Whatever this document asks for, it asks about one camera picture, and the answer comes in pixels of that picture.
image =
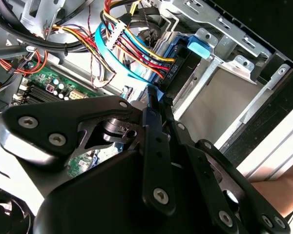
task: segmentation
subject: capacitor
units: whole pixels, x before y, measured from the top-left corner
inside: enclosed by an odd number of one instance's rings
[[[54,83],[55,85],[58,85],[58,84],[60,83],[60,81],[59,81],[59,79],[54,78],[54,79],[53,79],[53,83]]]
[[[65,96],[67,96],[67,92],[62,91],[62,92],[59,93],[59,98],[60,99],[63,99]]]
[[[64,88],[65,88],[65,84],[64,84],[64,83],[60,83],[60,84],[58,85],[58,88],[59,88],[59,89],[64,89]]]

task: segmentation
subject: cable bundle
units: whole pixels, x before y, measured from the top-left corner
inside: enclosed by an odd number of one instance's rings
[[[57,22],[53,27],[51,33],[67,33],[73,35],[77,41],[73,43],[55,43],[46,41],[44,38],[39,38],[36,35],[31,34],[18,20],[12,10],[8,7],[5,0],[0,0],[0,27],[10,34],[14,35],[16,38],[22,40],[24,46],[31,45],[37,49],[42,49],[45,51],[44,62],[40,65],[40,55],[36,51],[38,58],[38,64],[35,68],[31,70],[22,70],[21,67],[17,67],[14,70],[14,73],[23,73],[26,75],[34,74],[39,72],[46,64],[46,58],[48,52],[62,52],[62,53],[71,53],[71,52],[89,52],[92,57],[100,64],[100,77],[95,80],[91,80],[95,88],[102,88],[105,85],[109,84],[110,81],[115,77],[116,73],[122,72],[124,69],[130,74],[129,77],[136,78],[138,80],[144,80],[142,77],[138,76],[134,72],[130,71],[130,64],[137,62],[145,68],[149,69],[152,72],[155,72],[161,79],[164,79],[165,72],[169,70],[171,63],[174,62],[172,58],[163,58],[155,53],[153,53],[150,48],[148,48],[143,41],[138,37],[133,35],[130,31],[130,28],[134,27],[147,27],[147,33],[149,34],[149,46],[151,45],[151,32],[156,32],[160,35],[161,30],[159,23],[153,20],[149,15],[155,14],[159,15],[159,12],[156,8],[146,8],[138,9],[138,5],[141,3],[140,0],[105,0],[104,9],[100,14],[102,25],[100,26],[95,33],[90,31],[90,5],[94,0],[86,0],[81,6],[79,6],[74,12],[69,14],[63,20]],[[131,8],[128,13],[116,19],[111,16],[110,10],[112,8],[131,4]],[[88,30],[75,24],[66,24],[68,20],[79,14],[85,8],[89,7],[89,18],[88,18]],[[106,42],[110,39],[110,35],[113,34],[116,25],[123,25],[122,30],[119,32],[119,37],[113,39],[112,46],[109,45],[113,53],[116,54],[110,55],[105,53]],[[95,40],[99,32],[100,45]],[[115,62],[120,64],[118,68],[115,69]],[[8,61],[0,60],[0,65],[7,71],[13,69],[13,65]],[[106,79],[107,72],[111,73],[110,80]]]

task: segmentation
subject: black cable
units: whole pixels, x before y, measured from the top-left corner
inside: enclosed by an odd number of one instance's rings
[[[5,0],[0,0],[0,13],[3,18],[9,22],[9,24],[21,33],[30,35],[31,33],[25,28],[25,26],[20,22],[14,12],[10,9]]]
[[[25,56],[25,58],[29,59],[31,56],[32,56],[32,53],[28,53]],[[19,62],[18,68],[21,69],[26,63],[27,63],[27,60],[22,58]],[[9,87],[17,79],[18,75],[20,74],[14,73],[5,82],[3,82],[2,85],[0,86],[0,92],[6,89],[7,87]]]
[[[35,46],[36,48],[47,50],[50,52],[64,52],[65,44],[45,41],[41,38],[35,37],[34,35],[29,36],[29,35],[20,33],[19,31],[7,25],[5,20],[1,17],[1,15],[0,15],[0,27],[4,29],[5,31],[7,31],[8,33],[14,35],[15,37],[25,41],[27,44]],[[73,43],[67,44],[67,50],[69,52],[78,51],[82,49],[82,47],[83,46],[79,42],[73,42]]]
[[[135,2],[135,0],[125,0],[125,1],[121,1],[118,2],[116,4],[114,4],[111,8],[120,6],[120,5],[124,5],[127,3],[132,3]],[[46,50],[49,52],[54,52],[54,53],[58,53],[58,52],[81,52],[84,51],[84,45],[82,45],[79,41],[77,42],[73,42],[73,43],[68,43],[68,44],[64,44],[64,43],[56,43],[56,42],[50,42],[50,41],[45,41],[41,38],[38,38],[32,34],[27,35],[26,33],[22,33],[18,30],[16,30],[15,28],[13,28],[9,22],[9,20],[13,20],[15,25],[15,18],[12,16],[11,14],[11,10],[8,8],[8,6],[6,4],[1,5],[1,7],[5,7],[5,11],[0,14],[0,27],[2,29],[4,29],[5,31],[7,31],[8,33],[14,35],[16,38],[19,38],[21,40],[23,40],[25,43],[27,43],[28,45],[34,46],[36,48],[42,49],[42,50]]]
[[[128,26],[128,28],[140,28],[140,27],[148,27],[152,33],[156,33],[159,36],[162,34],[161,28],[157,24],[151,23],[151,22],[149,22],[148,24],[145,21],[132,22]]]
[[[159,64],[171,64],[172,62],[168,62],[168,61],[161,61],[161,60],[158,60],[158,59],[156,59],[156,58],[154,58],[154,57],[151,57],[150,55],[148,55],[146,52],[144,52],[142,49],[140,49],[140,47],[139,46],[134,46],[134,42],[132,41],[132,39],[130,38],[130,37],[128,37],[127,35],[126,35],[126,33],[124,33],[123,34],[125,37],[126,37],[126,39],[131,43],[131,45],[133,46],[133,47],[135,47],[141,54],[143,54],[144,56],[146,56],[146,57],[148,57],[148,58],[150,58],[151,60],[153,60],[154,62],[157,62],[157,63],[159,63]]]
[[[156,8],[155,6],[144,8],[144,11],[147,16],[151,16],[151,15],[159,16],[160,15],[158,8]],[[142,8],[136,9],[134,12],[134,15],[136,15],[136,14],[137,15],[144,15],[144,11]]]
[[[144,16],[134,15],[131,17],[131,20],[146,21],[146,18]],[[147,21],[158,25],[158,22],[150,16],[147,16]]]
[[[72,13],[70,13],[64,19],[56,22],[55,24],[57,26],[65,24],[67,21],[71,20],[72,18],[77,16],[80,12],[82,12],[84,9],[86,9],[93,2],[94,2],[94,0],[86,0],[83,4],[81,4],[79,7],[77,7]]]

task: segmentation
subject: black wire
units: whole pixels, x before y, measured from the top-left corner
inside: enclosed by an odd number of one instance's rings
[[[93,2],[94,2],[94,0],[86,0],[83,4],[81,4],[79,7],[77,7],[72,13],[70,13],[64,19],[56,22],[55,24],[57,26],[65,24],[67,21],[71,20],[72,18],[77,16],[80,12],[82,12],[84,9],[86,9]]]
[[[30,35],[31,33],[25,28],[25,26],[20,22],[14,12],[10,9],[5,0],[0,0],[0,13],[3,15],[4,19],[9,22],[11,27],[20,31],[21,33]]]
[[[135,0],[125,0],[114,4],[111,8],[115,8],[120,5],[128,4],[135,2]],[[11,24],[16,26],[15,18],[12,16],[11,10],[8,8],[6,4],[1,5],[2,8],[5,8],[4,12],[0,11],[0,27],[7,31],[8,33],[14,35],[16,38],[23,40],[28,45],[32,45],[36,48],[46,50],[49,52],[81,52],[84,51],[84,45],[80,43],[80,41],[73,43],[55,43],[50,41],[45,41],[41,38],[36,37],[33,34],[28,35],[25,31],[20,32],[19,30],[12,27]]]
[[[161,28],[152,22],[147,24],[146,21],[139,21],[139,22],[131,22],[128,28],[140,28],[140,27],[148,27],[151,31],[156,32],[157,35],[161,35],[162,31]]]
[[[22,39],[27,44],[35,46],[37,48],[47,50],[50,52],[64,52],[64,50],[65,50],[65,44],[63,44],[63,43],[49,42],[49,41],[45,41],[41,38],[38,38],[34,35],[29,36],[29,35],[25,35],[23,33],[20,33],[19,31],[11,28],[8,24],[6,24],[5,20],[1,17],[1,15],[0,15],[0,27],[2,29],[4,29],[5,31],[7,31],[8,33],[14,35],[15,37]],[[83,46],[79,42],[67,44],[67,50],[69,52],[78,51],[78,50],[82,49],[82,47]]]
[[[161,64],[171,64],[171,63],[172,63],[172,62],[169,62],[169,61],[161,61],[161,60],[158,60],[158,59],[156,59],[156,58],[154,58],[154,57],[150,57],[150,55],[148,55],[146,52],[144,52],[142,49],[140,49],[139,46],[134,46],[135,43],[132,41],[132,39],[131,39],[130,37],[128,37],[128,36],[126,35],[126,33],[124,33],[123,35],[124,35],[124,36],[126,37],[126,39],[131,43],[131,45],[132,45],[133,47],[135,47],[135,48],[136,48],[141,54],[143,54],[144,56],[150,58],[150,59],[153,60],[154,62],[161,63]]]
[[[29,53],[25,56],[26,59],[29,59],[32,56],[32,53]],[[25,64],[27,63],[27,60],[21,59],[18,65],[18,68],[21,69]],[[12,74],[2,85],[0,86],[0,92],[9,87],[19,76],[20,74]]]

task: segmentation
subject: orange wire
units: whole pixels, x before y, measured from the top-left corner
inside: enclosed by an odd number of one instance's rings
[[[121,46],[116,45],[116,47],[119,48],[120,50],[122,50],[127,56],[131,57],[133,60],[135,60],[138,63],[140,63],[142,66],[144,66],[144,67],[150,69],[151,71],[155,72],[156,74],[158,74],[161,79],[164,79],[164,76],[159,71],[156,71],[155,69],[153,69],[152,67],[148,66],[144,62],[141,62],[137,57],[135,57],[132,53],[128,52],[127,50],[123,49]]]
[[[28,75],[30,75],[30,74],[35,74],[35,73],[37,73],[37,72],[40,72],[40,71],[44,68],[44,66],[46,65],[46,63],[47,63],[47,57],[48,57],[48,52],[45,51],[45,52],[44,52],[44,61],[43,61],[43,64],[41,65],[41,67],[40,67],[38,70],[33,71],[33,69],[32,69],[32,70],[30,70],[30,71],[24,71],[24,70],[21,70],[21,69],[17,69],[15,73],[24,73],[24,74],[28,74]],[[10,65],[7,61],[5,61],[5,60],[3,60],[3,59],[0,59],[0,65],[1,65],[5,70],[9,70],[9,69],[11,69],[11,65]]]

